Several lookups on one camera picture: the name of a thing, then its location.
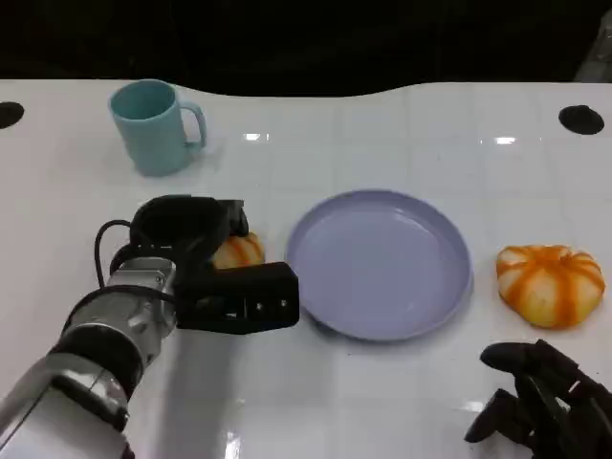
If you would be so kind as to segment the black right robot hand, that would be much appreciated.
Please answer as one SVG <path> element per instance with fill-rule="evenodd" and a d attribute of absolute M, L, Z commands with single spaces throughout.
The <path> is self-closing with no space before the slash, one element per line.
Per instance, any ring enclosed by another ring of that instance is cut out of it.
<path fill-rule="evenodd" d="M 609 458 L 611 392 L 543 339 L 499 342 L 480 360 L 514 377 L 515 393 L 497 389 L 464 440 L 494 433 L 528 448 L 534 458 Z"/>

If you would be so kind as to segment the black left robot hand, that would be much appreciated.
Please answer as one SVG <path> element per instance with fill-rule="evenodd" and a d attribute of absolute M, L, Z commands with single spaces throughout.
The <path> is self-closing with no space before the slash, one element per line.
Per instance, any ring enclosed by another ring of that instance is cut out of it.
<path fill-rule="evenodd" d="M 246 236 L 242 200 L 165 195 L 141 206 L 130 225 L 132 248 L 152 250 L 184 271 L 203 268 L 232 236 Z"/>

